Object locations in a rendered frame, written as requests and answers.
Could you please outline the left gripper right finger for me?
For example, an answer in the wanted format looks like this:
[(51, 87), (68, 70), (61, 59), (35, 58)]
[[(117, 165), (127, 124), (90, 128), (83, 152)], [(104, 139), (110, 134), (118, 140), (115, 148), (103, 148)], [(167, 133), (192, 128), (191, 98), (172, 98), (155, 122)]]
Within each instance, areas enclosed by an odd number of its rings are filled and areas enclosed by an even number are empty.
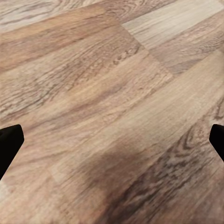
[(224, 126), (214, 124), (210, 132), (209, 140), (224, 161)]

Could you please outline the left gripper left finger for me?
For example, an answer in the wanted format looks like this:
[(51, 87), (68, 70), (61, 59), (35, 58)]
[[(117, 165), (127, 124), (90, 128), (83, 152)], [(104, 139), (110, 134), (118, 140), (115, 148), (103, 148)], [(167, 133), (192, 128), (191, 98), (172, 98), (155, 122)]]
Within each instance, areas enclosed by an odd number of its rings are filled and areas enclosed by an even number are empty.
[(0, 180), (24, 142), (20, 124), (0, 129)]

